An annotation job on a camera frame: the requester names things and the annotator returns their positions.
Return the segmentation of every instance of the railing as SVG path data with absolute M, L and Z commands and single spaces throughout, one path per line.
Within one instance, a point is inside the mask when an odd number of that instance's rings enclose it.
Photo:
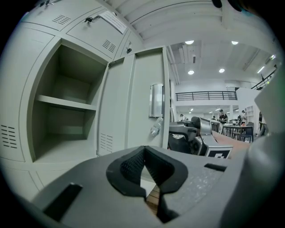
M 176 93 L 177 101 L 194 101 L 194 100 L 237 100 L 235 92 L 230 91 L 201 91 Z
M 257 85 L 252 87 L 252 89 L 253 90 L 261 90 L 261 89 L 263 89 L 269 83 L 270 79 L 272 78 L 272 74 L 274 74 L 274 72 L 275 72 L 275 70 L 271 74 L 269 74 L 264 80 L 262 80 Z

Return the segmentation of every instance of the locker vent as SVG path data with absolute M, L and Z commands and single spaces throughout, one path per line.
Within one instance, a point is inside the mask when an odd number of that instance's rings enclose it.
M 4 147 L 17 149 L 15 128 L 1 124 L 1 139 Z
M 59 24 L 65 24 L 69 20 L 71 20 L 71 18 L 63 16 L 63 15 L 59 15 L 56 18 L 53 19 L 53 22 L 59 23 Z
M 106 40 L 103 45 L 104 48 L 108 49 L 111 53 L 114 52 L 116 46 L 114 44 L 112 44 L 110 41 Z
M 113 137 L 101 133 L 100 147 L 112 153 L 113 152 Z

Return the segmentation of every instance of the black slot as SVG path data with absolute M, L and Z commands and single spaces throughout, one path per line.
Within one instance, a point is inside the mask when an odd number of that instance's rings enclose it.
M 70 185 L 67 186 L 65 190 L 63 190 L 63 192 L 57 198 L 55 198 L 49 206 L 47 206 L 44 213 L 52 219 L 60 221 L 81 189 L 82 186 L 70 183 Z
M 219 165 L 210 164 L 210 163 L 207 163 L 206 165 L 204 165 L 204 167 L 209 168 L 209 169 L 213 169 L 213 170 L 217 170 L 217 171 L 221 171 L 221 172 L 225 172 L 225 170 L 227 168 L 225 166 L 219 166 Z

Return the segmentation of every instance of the linear ceiling light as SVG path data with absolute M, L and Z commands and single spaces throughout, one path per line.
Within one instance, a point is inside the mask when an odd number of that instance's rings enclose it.
M 185 43 L 186 43 L 187 45 L 191 45 L 191 44 L 194 43 L 194 41 L 185 41 Z
M 261 69 L 260 69 L 257 73 L 260 73 L 260 72 L 263 70 L 263 68 L 264 68 L 264 66 L 263 66 L 263 67 L 261 67 Z

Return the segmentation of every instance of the floor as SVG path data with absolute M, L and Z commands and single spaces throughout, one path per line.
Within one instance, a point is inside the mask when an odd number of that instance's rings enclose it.
M 147 205 L 152 210 L 152 212 L 156 215 L 157 208 L 159 205 L 159 187 L 157 187 L 157 185 L 154 187 L 154 189 L 148 195 Z

